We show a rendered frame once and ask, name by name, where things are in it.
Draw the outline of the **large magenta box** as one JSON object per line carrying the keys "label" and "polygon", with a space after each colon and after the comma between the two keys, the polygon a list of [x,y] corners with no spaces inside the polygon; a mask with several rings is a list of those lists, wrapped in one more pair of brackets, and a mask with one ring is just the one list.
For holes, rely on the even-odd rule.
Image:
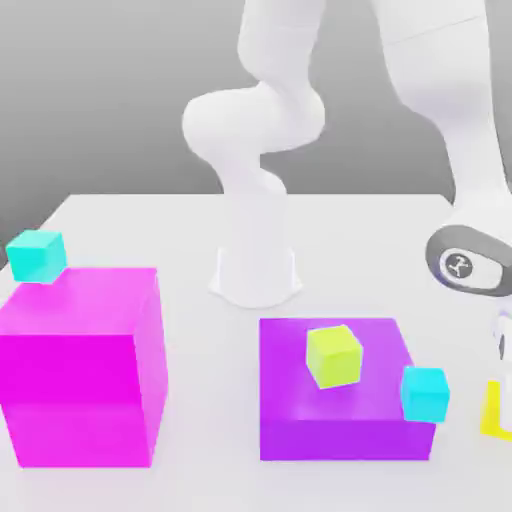
{"label": "large magenta box", "polygon": [[23,468],[148,468],[168,394],[157,271],[69,268],[0,307],[0,410]]}

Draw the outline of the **large purple box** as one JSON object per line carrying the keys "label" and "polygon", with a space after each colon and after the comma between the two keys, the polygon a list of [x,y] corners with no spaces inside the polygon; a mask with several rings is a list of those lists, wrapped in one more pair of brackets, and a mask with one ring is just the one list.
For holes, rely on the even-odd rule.
{"label": "large purple box", "polygon": [[[337,325],[349,326],[363,346],[361,380],[321,390],[306,366],[307,334]],[[435,424],[403,416],[400,387],[411,363],[392,318],[261,319],[261,460],[428,459]]]}

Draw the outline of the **small cyan cube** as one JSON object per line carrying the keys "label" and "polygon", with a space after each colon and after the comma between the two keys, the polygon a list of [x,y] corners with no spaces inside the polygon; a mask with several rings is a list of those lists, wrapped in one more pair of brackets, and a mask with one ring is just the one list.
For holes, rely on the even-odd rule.
{"label": "small cyan cube", "polygon": [[450,389],[441,368],[406,366],[400,398],[406,421],[443,423],[450,400]]}

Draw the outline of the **small lime cube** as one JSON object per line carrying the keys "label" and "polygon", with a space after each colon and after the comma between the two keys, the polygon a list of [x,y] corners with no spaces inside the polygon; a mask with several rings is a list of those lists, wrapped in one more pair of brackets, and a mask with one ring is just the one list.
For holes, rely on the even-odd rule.
{"label": "small lime cube", "polygon": [[363,353],[362,344],[346,324],[307,333],[306,365],[321,390],[358,383]]}

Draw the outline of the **small turquoise cube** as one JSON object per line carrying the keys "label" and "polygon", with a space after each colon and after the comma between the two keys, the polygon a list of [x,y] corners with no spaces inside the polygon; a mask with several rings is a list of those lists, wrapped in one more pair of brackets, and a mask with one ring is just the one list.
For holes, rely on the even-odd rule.
{"label": "small turquoise cube", "polygon": [[61,232],[25,230],[7,244],[6,252],[19,283],[51,284],[68,266]]}

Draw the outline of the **small yellow cube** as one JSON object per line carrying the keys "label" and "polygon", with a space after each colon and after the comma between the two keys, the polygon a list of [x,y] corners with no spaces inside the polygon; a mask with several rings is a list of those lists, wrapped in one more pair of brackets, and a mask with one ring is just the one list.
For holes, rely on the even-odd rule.
{"label": "small yellow cube", "polygon": [[500,383],[489,380],[485,391],[480,433],[490,437],[512,442],[512,431],[504,430],[500,425]]}

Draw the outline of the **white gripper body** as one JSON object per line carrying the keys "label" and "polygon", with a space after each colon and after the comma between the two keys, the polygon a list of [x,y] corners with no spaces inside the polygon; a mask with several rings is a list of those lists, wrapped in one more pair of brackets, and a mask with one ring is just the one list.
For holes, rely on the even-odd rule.
{"label": "white gripper body", "polygon": [[500,426],[512,429],[512,363],[502,363],[500,380]]}

